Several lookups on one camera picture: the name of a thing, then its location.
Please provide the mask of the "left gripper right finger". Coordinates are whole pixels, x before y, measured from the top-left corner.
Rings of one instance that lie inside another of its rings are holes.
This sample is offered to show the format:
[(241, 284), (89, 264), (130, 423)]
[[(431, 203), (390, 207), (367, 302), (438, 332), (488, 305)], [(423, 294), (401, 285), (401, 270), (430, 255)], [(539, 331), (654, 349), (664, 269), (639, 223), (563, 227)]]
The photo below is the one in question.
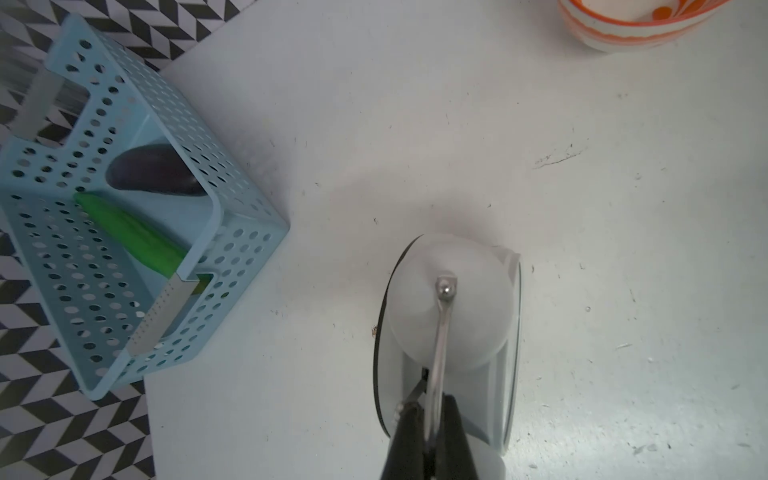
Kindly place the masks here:
[(443, 396), (442, 419), (434, 456), (437, 480), (478, 480), (456, 399)]

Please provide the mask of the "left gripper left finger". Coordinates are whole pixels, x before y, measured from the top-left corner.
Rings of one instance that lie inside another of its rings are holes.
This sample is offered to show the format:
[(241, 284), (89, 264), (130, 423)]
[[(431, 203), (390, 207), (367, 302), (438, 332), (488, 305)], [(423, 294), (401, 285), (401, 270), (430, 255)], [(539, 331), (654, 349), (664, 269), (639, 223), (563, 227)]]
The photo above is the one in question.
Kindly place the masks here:
[(381, 480), (424, 480), (424, 413), (418, 402), (402, 405)]

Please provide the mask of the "white twin-bell alarm clock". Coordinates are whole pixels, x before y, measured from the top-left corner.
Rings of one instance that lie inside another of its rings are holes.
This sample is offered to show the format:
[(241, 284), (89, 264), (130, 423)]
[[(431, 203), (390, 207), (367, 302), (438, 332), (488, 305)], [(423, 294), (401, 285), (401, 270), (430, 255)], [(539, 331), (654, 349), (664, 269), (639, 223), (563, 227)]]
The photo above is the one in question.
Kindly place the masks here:
[(424, 234), (399, 257), (376, 326), (373, 396), (388, 451), (402, 405), (421, 405), (425, 479), (435, 479), (444, 395), (456, 399), (479, 479), (505, 477), (521, 300), (521, 259), (507, 247)]

